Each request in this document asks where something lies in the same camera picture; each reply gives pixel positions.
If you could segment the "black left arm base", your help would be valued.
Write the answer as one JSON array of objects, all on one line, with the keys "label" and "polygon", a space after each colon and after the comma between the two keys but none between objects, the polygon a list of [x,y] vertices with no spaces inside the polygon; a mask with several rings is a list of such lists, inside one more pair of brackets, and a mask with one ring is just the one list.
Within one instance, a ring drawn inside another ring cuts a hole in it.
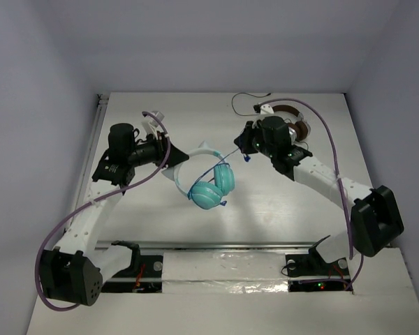
[{"label": "black left arm base", "polygon": [[111,246],[131,250],[131,264],[106,281],[102,293],[162,293],[162,254],[145,254],[132,241],[114,241]]}]

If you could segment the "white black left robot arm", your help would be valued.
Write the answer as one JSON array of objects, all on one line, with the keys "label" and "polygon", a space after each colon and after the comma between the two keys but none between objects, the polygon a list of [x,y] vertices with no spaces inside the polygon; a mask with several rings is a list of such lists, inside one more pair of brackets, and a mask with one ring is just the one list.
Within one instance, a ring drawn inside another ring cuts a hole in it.
[{"label": "white black left robot arm", "polygon": [[93,305],[105,282],[116,274],[134,275],[141,267],[140,247],[133,241],[117,240],[104,251],[96,250],[101,230],[125,193],[152,179],[163,168],[189,159],[175,147],[165,129],[146,124],[147,137],[127,123],[110,127],[104,151],[89,190],[91,199],[67,215],[54,231],[66,232],[51,249],[41,246],[34,269],[38,296],[53,311],[61,307],[52,300],[67,302],[70,311]]}]

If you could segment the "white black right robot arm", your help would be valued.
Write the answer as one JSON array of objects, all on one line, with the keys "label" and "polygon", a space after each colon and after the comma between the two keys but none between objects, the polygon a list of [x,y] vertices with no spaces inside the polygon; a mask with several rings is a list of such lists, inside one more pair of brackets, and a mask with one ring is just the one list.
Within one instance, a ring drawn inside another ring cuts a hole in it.
[{"label": "white black right robot arm", "polygon": [[261,153],[273,168],[337,205],[346,218],[346,229],[316,243],[309,268],[324,274],[334,261],[361,254],[372,258],[404,231],[394,193],[387,186],[372,188],[341,177],[310,151],[296,145],[297,133],[280,117],[248,121],[234,143],[243,154]]}]

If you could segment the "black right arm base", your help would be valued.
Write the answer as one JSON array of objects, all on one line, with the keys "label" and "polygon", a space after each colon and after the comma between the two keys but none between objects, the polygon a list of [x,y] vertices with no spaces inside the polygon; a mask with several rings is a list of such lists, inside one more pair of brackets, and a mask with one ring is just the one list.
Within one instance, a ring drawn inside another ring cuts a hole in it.
[{"label": "black right arm base", "polygon": [[310,246],[307,253],[285,257],[281,275],[290,279],[291,292],[353,291],[346,258],[326,262],[316,249],[328,237]]}]

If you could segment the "brown silver headphones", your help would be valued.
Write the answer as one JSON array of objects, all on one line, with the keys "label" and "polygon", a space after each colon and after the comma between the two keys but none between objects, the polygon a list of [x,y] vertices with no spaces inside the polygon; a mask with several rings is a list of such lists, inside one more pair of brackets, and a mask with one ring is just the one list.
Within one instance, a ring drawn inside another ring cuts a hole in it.
[{"label": "brown silver headphones", "polygon": [[310,125],[305,120],[303,114],[295,107],[290,105],[275,105],[272,107],[274,112],[284,112],[293,115],[296,118],[295,122],[289,122],[289,128],[295,131],[295,141],[304,142],[310,135]]}]

